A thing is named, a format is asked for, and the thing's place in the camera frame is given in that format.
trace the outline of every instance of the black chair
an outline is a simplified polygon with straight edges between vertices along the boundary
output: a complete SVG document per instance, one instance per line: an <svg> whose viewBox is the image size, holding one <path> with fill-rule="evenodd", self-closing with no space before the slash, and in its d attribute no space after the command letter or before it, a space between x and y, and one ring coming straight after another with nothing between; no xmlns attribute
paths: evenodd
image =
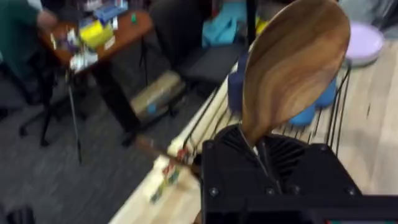
<svg viewBox="0 0 398 224"><path fill-rule="evenodd" d="M2 82L3 88L8 91L3 93L6 99L0 101L0 106L6 105L9 108L23 107L25 105L43 106L43 110L35 116L24 121L19 126L19 135L21 137L27 135L26 128L34 121L44 116L44 122L40 133L40 145L42 147L48 146L49 142L45 139L45 134L49 126L51 117L61 119L58 109L65 103L68 103L69 97L67 94L60 96L55 102L52 102L53 88L57 84L55 63L49 63L51 57L46 53L36 52L27 58L27 64L31 68L31 79L23 80L17 75L14 75L9 69L6 72L8 77L8 84ZM85 114L81 111L76 112L82 119L85 119Z"/></svg>
<svg viewBox="0 0 398 224"><path fill-rule="evenodd" d="M247 47L238 42L203 48L202 27L209 14L199 0L160 0L150 9L159 44L172 70L188 83L206 83L214 89Z"/></svg>

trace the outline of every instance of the wooden spoon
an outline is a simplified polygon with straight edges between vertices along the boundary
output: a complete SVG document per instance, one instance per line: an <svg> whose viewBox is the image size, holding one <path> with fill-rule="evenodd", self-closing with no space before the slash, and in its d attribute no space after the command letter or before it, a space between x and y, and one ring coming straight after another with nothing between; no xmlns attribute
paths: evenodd
<svg viewBox="0 0 398 224"><path fill-rule="evenodd" d="M337 75L349 20L333 0L297 0L256 39L243 88L242 131L250 146L310 106Z"/></svg>

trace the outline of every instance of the small box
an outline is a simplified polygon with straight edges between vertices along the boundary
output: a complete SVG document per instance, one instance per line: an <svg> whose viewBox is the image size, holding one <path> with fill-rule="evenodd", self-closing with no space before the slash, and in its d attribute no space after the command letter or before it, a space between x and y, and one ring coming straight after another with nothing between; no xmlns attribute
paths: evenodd
<svg viewBox="0 0 398 224"><path fill-rule="evenodd" d="M104 44L113 36L111 24L102 26L100 21L94 21L92 24L80 29L80 38L91 49L95 49Z"/></svg>

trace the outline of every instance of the screw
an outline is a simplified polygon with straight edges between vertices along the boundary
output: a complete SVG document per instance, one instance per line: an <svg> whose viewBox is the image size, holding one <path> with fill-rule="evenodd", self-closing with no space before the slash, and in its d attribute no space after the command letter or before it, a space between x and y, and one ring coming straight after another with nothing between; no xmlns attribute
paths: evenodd
<svg viewBox="0 0 398 224"><path fill-rule="evenodd" d="M212 187L212 188L210 189L209 193L210 193L210 195L211 195L212 197L216 197L216 196L218 195L218 189L215 188L215 187Z"/></svg>
<svg viewBox="0 0 398 224"><path fill-rule="evenodd" d="M328 146L321 146L321 151L326 151L328 149Z"/></svg>
<svg viewBox="0 0 398 224"><path fill-rule="evenodd" d="M355 195L355 190L353 188L349 188L348 189L348 194L350 194L351 196Z"/></svg>
<svg viewBox="0 0 398 224"><path fill-rule="evenodd" d="M300 188L299 186L297 186L297 185L294 185L294 186L293 186L293 193L294 193L295 195L299 195L300 192L301 192L301 188Z"/></svg>
<svg viewBox="0 0 398 224"><path fill-rule="evenodd" d="M268 188L268 189L266 190L266 192L267 192L267 194L269 194L269 195L274 195L274 194L275 194L275 190L272 189L272 188Z"/></svg>

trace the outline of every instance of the blue object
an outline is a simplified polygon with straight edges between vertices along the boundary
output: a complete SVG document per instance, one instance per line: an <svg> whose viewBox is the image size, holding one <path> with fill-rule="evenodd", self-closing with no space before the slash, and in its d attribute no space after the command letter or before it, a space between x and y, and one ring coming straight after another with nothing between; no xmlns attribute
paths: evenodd
<svg viewBox="0 0 398 224"><path fill-rule="evenodd" d="M217 17L203 24L202 46L232 43L238 29L238 21L246 21L246 3L224 3Z"/></svg>
<svg viewBox="0 0 398 224"><path fill-rule="evenodd" d="M309 106L307 109L303 110L294 118L290 119L289 123L293 124L294 126L306 126L311 124L314 117L315 117L315 104Z"/></svg>
<svg viewBox="0 0 398 224"><path fill-rule="evenodd" d="M150 105L148 105L148 107L147 107L147 112L148 112L149 114L154 114L154 113L156 113L156 105L155 105L155 104L150 104Z"/></svg>
<svg viewBox="0 0 398 224"><path fill-rule="evenodd" d="M228 106L232 113L242 113L244 71L248 61L248 53L238 60L238 69L228 75Z"/></svg>
<svg viewBox="0 0 398 224"><path fill-rule="evenodd" d="M328 88L322 93L321 96L316 100L315 105L317 107L325 108L333 103L336 96L336 78L331 81Z"/></svg>
<svg viewBox="0 0 398 224"><path fill-rule="evenodd" d="M101 6L99 9L95 10L94 15L101 21L102 24L106 24L114 17L124 13L126 10L127 7L118 7L114 4L105 4L104 6Z"/></svg>

